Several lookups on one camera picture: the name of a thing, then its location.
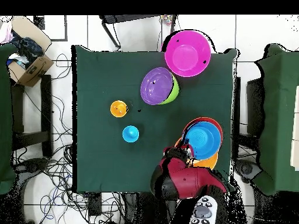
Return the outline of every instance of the blue bowl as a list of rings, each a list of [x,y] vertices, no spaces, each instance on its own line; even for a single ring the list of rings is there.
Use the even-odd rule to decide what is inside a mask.
[[[139,130],[132,125],[128,125],[123,130],[123,139],[126,142],[135,142],[139,138]]]
[[[185,139],[189,140],[197,160],[206,160],[212,157],[221,145],[221,135],[218,128],[205,121],[190,127]]]

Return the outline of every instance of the pink bowl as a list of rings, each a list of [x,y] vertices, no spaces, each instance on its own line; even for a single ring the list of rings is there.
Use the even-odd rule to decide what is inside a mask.
[[[207,39],[197,31],[182,30],[171,37],[165,60],[179,76],[196,76],[208,66],[211,49]]]

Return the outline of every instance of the tiled floor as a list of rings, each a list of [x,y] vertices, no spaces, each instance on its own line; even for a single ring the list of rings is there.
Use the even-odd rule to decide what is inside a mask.
[[[65,39],[64,16],[45,16],[47,33],[51,39]],[[297,15],[180,15],[176,30],[196,29],[208,35],[215,46],[215,51],[223,53],[228,48],[237,48],[240,51],[238,58],[237,75],[241,77],[241,120],[247,123],[246,109],[246,83],[251,79],[260,77],[257,66],[253,63],[263,55],[263,49],[269,43],[280,43],[289,50],[295,50],[299,47],[299,16]],[[114,35],[113,26],[108,25],[109,30]],[[169,34],[170,27],[163,25],[163,40]],[[123,51],[156,51],[161,25],[159,17],[151,17],[131,22],[115,24],[117,36],[121,43]],[[67,16],[67,41],[53,41],[46,55],[58,66],[53,65],[48,71],[52,78],[57,77],[71,62],[71,45],[83,45],[93,51],[114,51],[112,41],[104,31],[98,16]],[[53,95],[59,97],[64,102],[63,122],[69,128],[72,127],[72,72],[63,79],[53,81]],[[33,88],[26,88],[28,95],[40,106],[39,85]],[[62,103],[58,99],[53,99],[54,103],[62,109]],[[64,129],[59,120],[60,112],[58,107],[53,105],[53,124],[56,129],[54,133],[62,133]],[[40,131],[40,112],[32,102],[25,96],[25,131]],[[246,125],[240,126],[241,132],[246,133]],[[64,144],[72,143],[71,135],[62,135]],[[54,142],[54,149],[62,145],[61,140]],[[62,152],[55,155],[56,159],[62,157]],[[26,158],[41,157],[41,146],[33,145],[24,155]],[[254,211],[253,192],[249,185],[244,184],[238,175],[235,174],[241,190],[246,213],[248,214],[248,223],[252,222]],[[27,219],[33,219],[39,223],[44,218],[44,213],[40,209],[40,201],[44,195],[49,195],[54,185],[49,177],[44,174],[38,175],[28,183],[25,192],[25,215]],[[110,194],[104,194],[103,198],[111,197]],[[104,211],[108,210],[111,200],[105,202]],[[42,210],[47,212],[49,207],[47,200],[41,202],[44,204]],[[66,205],[57,205],[52,207],[49,219],[45,219],[43,224],[57,224],[58,219],[64,214],[64,219],[60,219],[59,224],[87,224],[80,215],[80,212],[74,209],[66,210]],[[118,214],[113,216],[118,221]]]

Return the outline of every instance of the purple bowl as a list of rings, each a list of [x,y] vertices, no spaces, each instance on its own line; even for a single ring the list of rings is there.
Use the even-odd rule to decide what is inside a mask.
[[[156,105],[167,99],[173,87],[172,74],[163,67],[157,67],[147,73],[140,87],[144,102]]]

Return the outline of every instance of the green cloth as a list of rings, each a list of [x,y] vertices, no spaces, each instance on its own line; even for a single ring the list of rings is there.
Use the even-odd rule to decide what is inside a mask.
[[[299,52],[268,48],[257,62],[264,74],[265,127],[259,139],[263,172],[253,182],[266,195],[299,191],[299,171],[290,165],[296,87],[299,85]]]
[[[212,54],[200,75],[177,76],[178,97],[156,106],[143,102],[140,85],[150,70],[168,68],[163,52],[91,52],[80,46],[76,51],[78,191],[150,191],[151,175],[163,149],[174,146],[184,127],[201,116],[222,126],[223,143],[215,169],[228,178],[235,49]],[[110,113],[115,100],[128,106],[122,118]],[[139,129],[135,143],[123,140],[122,132],[128,125]]]
[[[17,52],[13,44],[0,45],[0,194],[7,193],[15,180],[11,167],[12,154],[12,96],[6,67],[8,57]]]

